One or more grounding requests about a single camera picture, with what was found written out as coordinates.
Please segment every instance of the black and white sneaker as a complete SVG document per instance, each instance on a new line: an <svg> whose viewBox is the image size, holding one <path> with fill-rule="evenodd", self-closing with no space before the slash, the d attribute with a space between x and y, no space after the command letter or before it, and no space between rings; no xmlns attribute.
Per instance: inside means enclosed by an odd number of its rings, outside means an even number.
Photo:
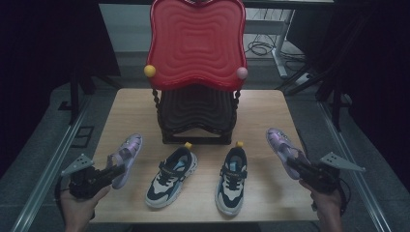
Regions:
<svg viewBox="0 0 410 232"><path fill-rule="evenodd" d="M184 180L198 165L196 155L190 151L190 144L178 148L165 161L160 163L160 171L151 182L145 196L145 203L153 208L162 208L174 202Z"/></svg>
<svg viewBox="0 0 410 232"><path fill-rule="evenodd" d="M244 203L244 186L247 172L247 156L238 142L226 155L220 170L220 183L215 193L218 209L228 216L239 214Z"/></svg>

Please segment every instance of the pink ball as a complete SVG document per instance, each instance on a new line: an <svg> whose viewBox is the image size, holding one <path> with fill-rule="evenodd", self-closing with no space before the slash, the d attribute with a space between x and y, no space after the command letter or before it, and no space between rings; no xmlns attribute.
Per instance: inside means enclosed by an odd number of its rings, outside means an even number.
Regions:
<svg viewBox="0 0 410 232"><path fill-rule="evenodd" d="M248 77L248 70L245 67L241 67L236 71L236 74L240 79L246 79Z"/></svg>

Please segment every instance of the gray floor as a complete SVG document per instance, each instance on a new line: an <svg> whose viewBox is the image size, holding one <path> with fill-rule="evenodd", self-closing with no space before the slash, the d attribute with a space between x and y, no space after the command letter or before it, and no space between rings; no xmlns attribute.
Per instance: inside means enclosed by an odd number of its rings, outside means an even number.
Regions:
<svg viewBox="0 0 410 232"><path fill-rule="evenodd" d="M148 83L142 75L144 58L138 54L120 54L122 76L112 77L124 87L148 88ZM90 158L98 145L100 135L110 107L115 98L116 90L94 79L97 84L96 94L90 96L81 126L94 127L91 140L85 148L69 148L64 154L58 173L80 154ZM281 84L278 71L272 59L249 58L249 78L244 89L275 89ZM339 146L327 126L326 118L314 98L317 86L312 86L296 96L286 97L295 126L305 144L307 155L311 160L318 160L329 152L339 153ZM69 111L58 110L61 102L70 100L69 85L54 90L50 96L50 106L36 131L27 142L15 163L0 181L0 231L10 231L29 199L37 199L38 211L31 213L29 231L62 231L63 222L53 201L55 176L50 177L50 186L37 186L38 181L54 155L56 148L69 129ZM410 195L396 177L392 168L358 129L347 113L342 109L340 114L341 135L354 155L357 164L366 167L363 174L371 196L378 204L390 225L391 231L406 231L410 228ZM73 144L81 144L81 139L75 139ZM348 183L352 191L352 199L343 216L345 231L381 231L374 225L374 212L366 203L368 196L361 195L360 187L355 185L351 173L342 171L341 177ZM33 196L35 187L43 188L44 196ZM219 224L94 224L89 231L318 231L317 221L275 221L259 223L219 223Z"/></svg>

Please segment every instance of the yellow ball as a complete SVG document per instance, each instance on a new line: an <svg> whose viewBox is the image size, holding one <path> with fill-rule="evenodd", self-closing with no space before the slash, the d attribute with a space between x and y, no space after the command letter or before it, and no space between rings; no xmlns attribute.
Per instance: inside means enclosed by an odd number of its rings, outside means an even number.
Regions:
<svg viewBox="0 0 410 232"><path fill-rule="evenodd" d="M156 69L154 66L152 65L147 65L144 68L144 73L146 76L148 77L153 77L155 75Z"/></svg>

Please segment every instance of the shoe sole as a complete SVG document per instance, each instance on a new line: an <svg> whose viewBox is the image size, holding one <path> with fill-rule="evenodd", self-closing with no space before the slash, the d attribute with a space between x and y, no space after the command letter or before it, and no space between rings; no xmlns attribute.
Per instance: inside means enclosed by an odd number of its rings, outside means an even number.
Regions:
<svg viewBox="0 0 410 232"><path fill-rule="evenodd" d="M149 203L147 200L145 200L145 203L152 208L163 208L165 206L168 206L170 204L172 204L179 196L179 194L181 193L182 190L182 186L184 184L184 181L196 170L196 167L198 166L198 158L196 157L196 155L194 153L190 153L192 155L192 165L190 166L190 169L186 172L185 174L185 178L181 183L181 185L179 185L178 189L176 190L176 192L174 193L173 196L171 196L167 201L158 204L158 205L153 205L151 203Z"/></svg>

